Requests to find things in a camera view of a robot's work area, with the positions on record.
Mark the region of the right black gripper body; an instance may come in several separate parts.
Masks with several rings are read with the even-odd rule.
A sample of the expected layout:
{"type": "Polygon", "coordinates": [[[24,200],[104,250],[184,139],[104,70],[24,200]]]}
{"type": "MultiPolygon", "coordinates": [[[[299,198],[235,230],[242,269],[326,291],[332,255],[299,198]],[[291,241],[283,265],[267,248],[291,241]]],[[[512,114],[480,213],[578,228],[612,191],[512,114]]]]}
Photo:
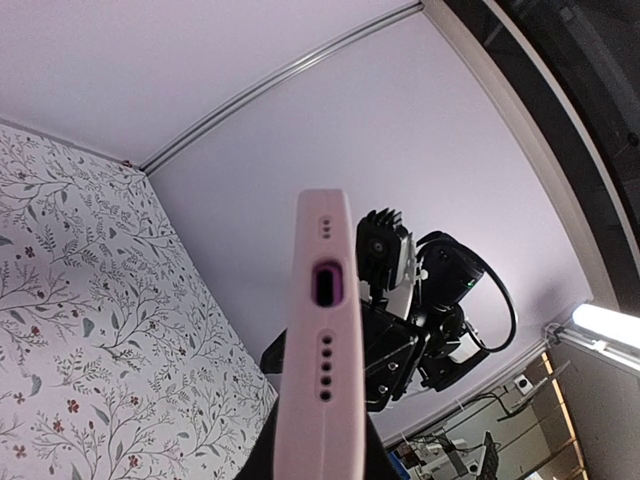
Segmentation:
{"type": "Polygon", "coordinates": [[[399,400],[416,373],[422,387],[441,392],[488,356],[476,350],[465,360],[454,358],[470,330],[460,302],[485,270],[453,248],[453,241],[436,231],[419,242],[417,260],[427,277],[414,285],[406,318],[392,314],[382,302],[361,302],[369,412],[399,400]]]}

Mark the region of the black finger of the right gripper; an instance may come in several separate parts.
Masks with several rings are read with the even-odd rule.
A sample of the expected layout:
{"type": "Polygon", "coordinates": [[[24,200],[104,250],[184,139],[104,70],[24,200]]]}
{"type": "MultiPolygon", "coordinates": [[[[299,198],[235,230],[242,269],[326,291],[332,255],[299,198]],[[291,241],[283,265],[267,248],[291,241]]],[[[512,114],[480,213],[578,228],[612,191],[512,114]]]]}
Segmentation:
{"type": "Polygon", "coordinates": [[[262,353],[260,369],[267,375],[279,375],[283,371],[286,333],[282,332],[262,353]]]}

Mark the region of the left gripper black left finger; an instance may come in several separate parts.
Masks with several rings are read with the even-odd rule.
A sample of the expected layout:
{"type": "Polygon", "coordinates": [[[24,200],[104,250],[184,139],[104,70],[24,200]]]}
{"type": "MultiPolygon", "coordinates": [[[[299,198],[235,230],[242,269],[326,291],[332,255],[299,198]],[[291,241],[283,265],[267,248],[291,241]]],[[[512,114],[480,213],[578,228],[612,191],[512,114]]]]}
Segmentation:
{"type": "Polygon", "coordinates": [[[274,441],[279,401],[276,400],[237,480],[273,480],[274,441]]]}

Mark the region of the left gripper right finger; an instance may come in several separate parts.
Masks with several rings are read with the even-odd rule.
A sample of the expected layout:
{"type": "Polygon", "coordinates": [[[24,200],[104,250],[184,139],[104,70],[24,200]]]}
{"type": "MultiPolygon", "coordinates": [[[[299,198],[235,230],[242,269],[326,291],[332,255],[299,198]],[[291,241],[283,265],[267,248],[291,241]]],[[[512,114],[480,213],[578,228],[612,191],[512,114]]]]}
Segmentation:
{"type": "Polygon", "coordinates": [[[399,480],[373,421],[366,417],[365,480],[399,480]]]}

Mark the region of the phone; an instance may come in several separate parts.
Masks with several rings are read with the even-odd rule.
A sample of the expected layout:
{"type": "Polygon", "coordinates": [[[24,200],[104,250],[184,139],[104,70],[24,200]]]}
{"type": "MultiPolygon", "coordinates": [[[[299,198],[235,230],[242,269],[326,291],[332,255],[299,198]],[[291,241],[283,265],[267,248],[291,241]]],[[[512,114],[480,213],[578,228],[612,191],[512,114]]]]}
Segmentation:
{"type": "Polygon", "coordinates": [[[295,226],[273,476],[361,479],[366,446],[363,334],[345,192],[301,192],[295,226]]]}

